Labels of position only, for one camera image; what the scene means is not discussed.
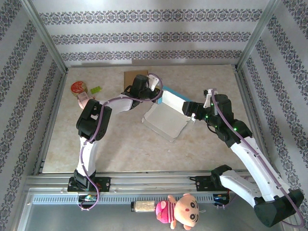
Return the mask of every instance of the stuffed toy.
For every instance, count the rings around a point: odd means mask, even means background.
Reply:
[[[160,201],[156,205],[156,218],[162,223],[170,223],[175,229],[177,221],[184,225],[185,230],[190,230],[199,219],[199,205],[194,196],[186,193],[178,201],[172,195],[168,200]]]

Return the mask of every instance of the green object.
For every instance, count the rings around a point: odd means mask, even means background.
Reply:
[[[92,94],[98,93],[102,90],[102,88],[100,86],[92,88],[90,91]]]

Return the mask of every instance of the striped wallpaper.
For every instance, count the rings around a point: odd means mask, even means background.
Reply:
[[[0,231],[33,174],[62,77],[18,0],[0,0]]]
[[[34,0],[67,66],[236,64],[269,0]]]
[[[283,0],[244,67],[272,163],[300,188],[308,230],[308,1]]]

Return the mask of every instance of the wall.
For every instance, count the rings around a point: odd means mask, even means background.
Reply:
[[[0,231],[33,173],[62,73],[18,0],[0,0]]]
[[[66,65],[87,66],[236,64],[268,1],[33,3]]]
[[[308,229],[308,7],[279,3],[244,67],[254,111],[273,164],[291,188],[301,188]]]

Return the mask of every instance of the tabletop surface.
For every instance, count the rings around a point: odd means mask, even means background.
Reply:
[[[119,66],[70,68],[54,125],[43,172],[73,172],[79,158],[76,122],[82,112],[70,92],[72,83],[82,80],[88,89],[101,86],[97,100],[108,100],[123,91],[124,71],[149,70],[159,75],[165,86],[204,103],[203,90],[217,88],[232,103],[234,118],[248,126],[242,98],[230,65]],[[189,122],[175,141],[169,142],[141,123],[152,103],[141,103],[128,112],[110,118],[106,135],[98,144],[97,172],[105,171],[190,171],[212,170],[227,164],[245,169],[240,159],[204,121]]]

